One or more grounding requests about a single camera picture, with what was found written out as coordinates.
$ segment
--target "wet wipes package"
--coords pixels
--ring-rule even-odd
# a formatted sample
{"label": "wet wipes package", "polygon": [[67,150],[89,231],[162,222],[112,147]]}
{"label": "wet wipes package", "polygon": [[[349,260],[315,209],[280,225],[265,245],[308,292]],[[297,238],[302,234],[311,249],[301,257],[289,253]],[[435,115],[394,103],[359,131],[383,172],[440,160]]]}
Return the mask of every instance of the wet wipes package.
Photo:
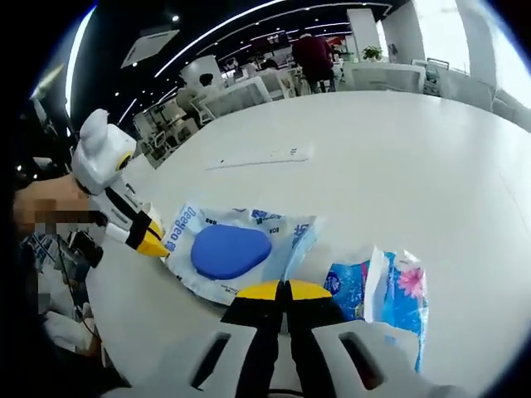
{"label": "wet wipes package", "polygon": [[229,305],[241,290],[285,279],[317,239],[322,219],[187,203],[163,238],[162,259],[196,295]]}
{"label": "wet wipes package", "polygon": [[363,298],[371,262],[378,259],[378,250],[363,248],[348,258],[332,264],[324,288],[333,296],[347,321],[364,319]]}
{"label": "wet wipes package", "polygon": [[354,257],[334,262],[324,287],[347,320],[386,323],[414,333],[415,369],[420,371],[428,317],[426,274],[420,260],[406,251],[395,254],[376,247],[362,249]]}

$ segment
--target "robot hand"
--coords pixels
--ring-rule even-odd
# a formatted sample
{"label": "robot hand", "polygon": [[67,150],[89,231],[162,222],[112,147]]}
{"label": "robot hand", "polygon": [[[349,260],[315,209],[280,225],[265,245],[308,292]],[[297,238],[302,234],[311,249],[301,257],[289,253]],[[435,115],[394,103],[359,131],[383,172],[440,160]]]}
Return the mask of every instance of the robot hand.
{"label": "robot hand", "polygon": [[164,257],[163,227],[143,209],[121,177],[136,141],[113,124],[107,112],[95,110],[83,123],[72,156],[72,172],[90,194],[91,205],[106,217],[105,233],[140,254]]}
{"label": "robot hand", "polygon": [[[278,336],[290,335],[300,384],[271,390]],[[158,371],[112,397],[304,396],[309,398],[466,398],[417,374],[381,328],[345,322],[331,294],[316,284],[271,280],[243,289],[219,323],[165,350]]]}

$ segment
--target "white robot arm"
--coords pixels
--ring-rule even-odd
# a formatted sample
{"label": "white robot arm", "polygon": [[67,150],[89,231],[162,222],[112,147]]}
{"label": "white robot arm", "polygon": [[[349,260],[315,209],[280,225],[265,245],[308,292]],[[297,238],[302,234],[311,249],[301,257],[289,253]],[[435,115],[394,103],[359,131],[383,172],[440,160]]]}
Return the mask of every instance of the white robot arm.
{"label": "white robot arm", "polygon": [[136,141],[107,123],[107,112],[95,110],[83,123],[72,157],[72,172],[92,204],[107,217],[105,233],[143,255],[164,257],[163,226],[142,210],[126,187],[121,171],[136,148]]}

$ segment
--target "white round table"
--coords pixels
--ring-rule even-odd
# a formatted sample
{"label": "white round table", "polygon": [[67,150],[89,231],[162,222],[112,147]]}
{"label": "white round table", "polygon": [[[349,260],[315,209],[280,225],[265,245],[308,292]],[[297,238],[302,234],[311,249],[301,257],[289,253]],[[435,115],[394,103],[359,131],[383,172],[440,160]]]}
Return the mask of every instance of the white round table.
{"label": "white round table", "polygon": [[[307,144],[306,162],[206,170],[241,151]],[[531,134],[483,110],[369,91],[263,104],[215,120],[135,189],[166,224],[185,201],[325,216],[306,279],[365,244],[412,252],[427,272],[422,373],[434,382],[481,392],[529,332]],[[104,250],[90,302],[113,363],[138,384],[220,311],[159,260],[112,241]]]}

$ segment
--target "pink flower print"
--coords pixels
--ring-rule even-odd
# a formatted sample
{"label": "pink flower print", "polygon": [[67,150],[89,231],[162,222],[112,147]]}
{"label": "pink flower print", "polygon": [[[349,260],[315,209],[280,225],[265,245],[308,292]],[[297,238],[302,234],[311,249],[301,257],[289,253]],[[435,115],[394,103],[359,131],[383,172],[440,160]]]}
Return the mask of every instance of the pink flower print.
{"label": "pink flower print", "polygon": [[404,289],[404,294],[413,298],[420,299],[423,296],[422,278],[424,271],[420,268],[413,268],[407,271],[402,271],[398,278],[398,286]]}

